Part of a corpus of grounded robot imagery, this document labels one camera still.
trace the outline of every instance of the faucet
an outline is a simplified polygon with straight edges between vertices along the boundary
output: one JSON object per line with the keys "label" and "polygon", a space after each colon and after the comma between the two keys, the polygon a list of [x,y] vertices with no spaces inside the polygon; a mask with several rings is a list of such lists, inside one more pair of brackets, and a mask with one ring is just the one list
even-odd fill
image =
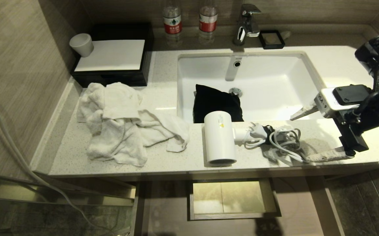
{"label": "faucet", "polygon": [[260,35],[260,30],[252,18],[253,14],[259,13],[261,13],[261,10],[254,4],[242,4],[238,19],[237,33],[233,39],[234,45],[243,45],[245,43],[245,36],[258,37]]}

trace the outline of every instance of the soap dish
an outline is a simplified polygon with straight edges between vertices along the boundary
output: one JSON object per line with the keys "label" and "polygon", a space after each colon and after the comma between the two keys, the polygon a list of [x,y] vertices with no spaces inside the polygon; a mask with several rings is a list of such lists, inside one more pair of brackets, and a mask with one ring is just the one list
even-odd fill
{"label": "soap dish", "polygon": [[264,49],[282,49],[285,45],[278,30],[263,30],[259,38]]}

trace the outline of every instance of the speckled countertop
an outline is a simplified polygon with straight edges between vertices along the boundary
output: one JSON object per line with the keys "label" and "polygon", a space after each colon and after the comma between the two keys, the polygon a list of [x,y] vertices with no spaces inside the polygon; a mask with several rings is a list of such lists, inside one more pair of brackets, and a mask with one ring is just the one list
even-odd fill
{"label": "speckled countertop", "polygon": [[[292,45],[298,45],[296,42],[304,42],[306,36],[303,36],[303,41],[301,37],[300,35],[293,37],[291,39]],[[324,41],[321,45],[339,44],[358,46],[364,43],[365,39],[358,35],[338,35],[333,40],[327,41],[332,42],[332,44],[326,44]],[[354,58],[354,51],[355,48],[350,46],[290,46],[290,43],[284,49],[279,50],[279,52],[304,52],[321,77],[323,86],[335,87],[349,84],[364,84],[371,87],[372,78],[367,75],[366,70]],[[244,52],[247,54],[260,54],[264,53],[264,50],[262,48],[245,48]],[[148,86],[137,88],[144,95],[142,105],[162,112],[176,114],[178,58],[188,54],[209,53],[232,54],[233,51],[228,48],[154,52]],[[69,92],[71,94],[72,91],[68,90],[74,90],[74,86],[70,86],[65,91],[65,93]],[[60,136],[59,143],[42,142],[41,149],[43,151],[37,151],[33,160],[34,164],[32,164],[35,171],[48,174],[49,176],[118,176],[171,172],[213,173],[219,171],[242,171],[246,169],[299,168],[304,165],[280,161],[274,163],[263,157],[260,148],[247,150],[244,147],[237,146],[236,155],[238,161],[235,164],[229,167],[209,167],[204,161],[202,124],[191,124],[191,141],[187,149],[181,153],[167,152],[166,142],[147,148],[148,160],[143,167],[117,164],[113,160],[106,162],[90,160],[86,156],[86,146],[91,135],[85,124],[76,122],[78,97],[65,96],[65,99],[60,101],[59,106],[63,106],[63,103],[72,103],[71,99],[69,100],[67,97],[74,97],[75,109],[71,116],[68,118],[64,117],[64,120],[68,124],[66,124],[66,129],[63,132],[62,130],[58,130],[58,135]],[[65,110],[58,108],[53,118],[62,116]],[[341,146],[338,140],[340,134],[332,119],[255,122],[263,125],[272,125],[273,127],[285,124],[298,127],[302,130],[302,141],[318,152]],[[236,128],[243,128],[248,125],[249,122],[233,123],[233,126]],[[370,148],[369,151],[357,153],[356,157],[350,160],[307,165],[317,167],[321,165],[379,163],[379,127],[364,133],[363,137]]]}

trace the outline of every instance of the bottle label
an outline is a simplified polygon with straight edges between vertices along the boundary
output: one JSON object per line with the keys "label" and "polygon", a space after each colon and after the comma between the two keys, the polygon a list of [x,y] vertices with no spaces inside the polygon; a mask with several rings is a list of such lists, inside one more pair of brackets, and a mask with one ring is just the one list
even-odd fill
{"label": "bottle label", "polygon": [[200,30],[204,32],[213,32],[217,25],[217,15],[206,16],[200,14]]}
{"label": "bottle label", "polygon": [[182,22],[180,15],[175,18],[163,17],[164,31],[168,34],[180,33],[182,31]]}

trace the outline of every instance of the sink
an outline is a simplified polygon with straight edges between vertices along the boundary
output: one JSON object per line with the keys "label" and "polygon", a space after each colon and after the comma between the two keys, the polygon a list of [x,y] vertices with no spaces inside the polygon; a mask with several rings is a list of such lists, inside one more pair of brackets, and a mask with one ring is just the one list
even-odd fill
{"label": "sink", "polygon": [[[178,116],[192,123],[195,85],[242,91],[244,121],[281,121],[308,105],[323,83],[305,53],[182,55],[178,60]],[[319,112],[302,119],[321,119]]]}

